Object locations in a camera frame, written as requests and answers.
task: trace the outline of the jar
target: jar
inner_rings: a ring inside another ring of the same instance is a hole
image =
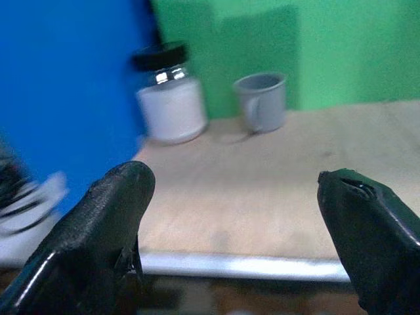
[[[148,73],[148,86],[137,92],[148,136],[177,144],[196,138],[207,126],[201,84],[190,75],[186,46],[179,42],[148,47],[135,55]]]

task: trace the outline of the blue panel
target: blue panel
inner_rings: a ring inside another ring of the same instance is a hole
[[[38,180],[65,172],[66,212],[138,148],[129,57],[154,19],[146,0],[2,0],[0,30],[0,133]]]

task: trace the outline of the table surface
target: table surface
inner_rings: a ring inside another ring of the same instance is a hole
[[[390,186],[420,212],[420,103],[288,112],[272,133],[212,121],[197,139],[147,143],[156,191],[140,224],[144,253],[336,259],[316,200],[318,173],[342,167]]]

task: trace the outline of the cup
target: cup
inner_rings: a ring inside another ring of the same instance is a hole
[[[268,133],[285,122],[285,75],[256,73],[234,83],[246,125],[254,133]]]

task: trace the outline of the jar lid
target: jar lid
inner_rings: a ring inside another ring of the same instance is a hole
[[[133,62],[140,71],[156,71],[182,64],[188,59],[186,45],[180,41],[154,45],[137,51]]]

